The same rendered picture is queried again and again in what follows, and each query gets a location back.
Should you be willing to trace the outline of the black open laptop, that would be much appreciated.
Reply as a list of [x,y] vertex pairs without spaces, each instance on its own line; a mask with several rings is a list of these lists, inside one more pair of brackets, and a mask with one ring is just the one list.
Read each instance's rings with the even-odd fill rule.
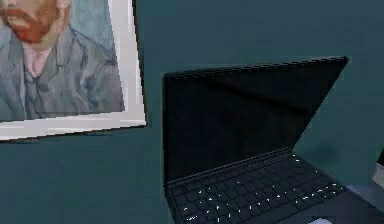
[[384,224],[293,151],[347,57],[163,77],[164,193],[174,224]]

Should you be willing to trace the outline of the white framed portrait painting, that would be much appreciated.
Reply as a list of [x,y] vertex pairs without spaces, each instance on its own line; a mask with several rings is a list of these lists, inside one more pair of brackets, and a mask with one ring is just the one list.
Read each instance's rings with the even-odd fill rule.
[[133,0],[0,0],[0,142],[146,123]]

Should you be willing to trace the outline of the white black box object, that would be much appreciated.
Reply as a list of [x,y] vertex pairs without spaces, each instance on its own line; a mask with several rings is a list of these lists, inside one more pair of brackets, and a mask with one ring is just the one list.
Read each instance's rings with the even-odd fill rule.
[[377,161],[376,161],[376,170],[372,177],[372,180],[384,188],[384,148],[382,149]]

